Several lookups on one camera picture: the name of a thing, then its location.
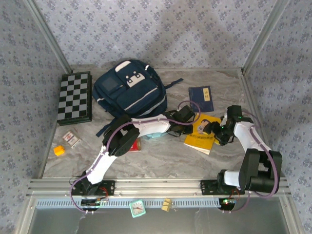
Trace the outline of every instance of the small yellow block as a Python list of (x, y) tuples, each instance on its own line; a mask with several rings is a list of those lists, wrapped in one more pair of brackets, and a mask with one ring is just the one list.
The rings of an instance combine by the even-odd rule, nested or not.
[(58, 146), (58, 147), (55, 147), (54, 149), (53, 149), (53, 151), (54, 151), (54, 153), (55, 153), (55, 155), (56, 156), (60, 156), (60, 155), (62, 155), (63, 153), (65, 153), (65, 149), (64, 149), (64, 147), (63, 146)]
[(172, 204), (172, 200), (169, 198), (165, 198), (164, 202), (162, 203), (162, 207), (161, 209), (163, 211), (169, 212), (170, 208), (171, 208), (171, 204)]

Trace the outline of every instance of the chess board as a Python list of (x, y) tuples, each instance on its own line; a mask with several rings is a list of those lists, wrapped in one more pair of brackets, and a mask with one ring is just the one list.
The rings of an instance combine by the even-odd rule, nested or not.
[(90, 72), (62, 76), (58, 123), (62, 125), (92, 120), (92, 76)]

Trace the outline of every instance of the blue book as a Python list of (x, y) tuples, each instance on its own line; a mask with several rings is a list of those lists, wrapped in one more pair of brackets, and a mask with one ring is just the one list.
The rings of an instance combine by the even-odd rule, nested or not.
[[(201, 112), (214, 111), (213, 99), (211, 96), (210, 86), (189, 88), (190, 100), (196, 102)], [(195, 105), (191, 104), (194, 112), (198, 112)]]

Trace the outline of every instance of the backpack pocket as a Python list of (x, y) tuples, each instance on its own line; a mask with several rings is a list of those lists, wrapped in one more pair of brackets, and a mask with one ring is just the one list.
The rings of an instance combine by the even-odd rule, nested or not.
[(144, 79), (119, 95), (116, 102), (127, 114), (134, 115), (153, 104), (159, 95), (158, 86), (151, 79)]

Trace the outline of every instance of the blue floral pattern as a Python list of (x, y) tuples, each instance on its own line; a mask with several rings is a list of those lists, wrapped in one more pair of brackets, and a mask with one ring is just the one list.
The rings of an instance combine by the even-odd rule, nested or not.
[(248, 74), (306, 233), (312, 233), (311, 22), (311, 1), (291, 0)]
[(242, 67), (276, 0), (37, 0), (70, 64)]
[(38, 176), (64, 71), (22, 0), (0, 8), (0, 233), (9, 234)]

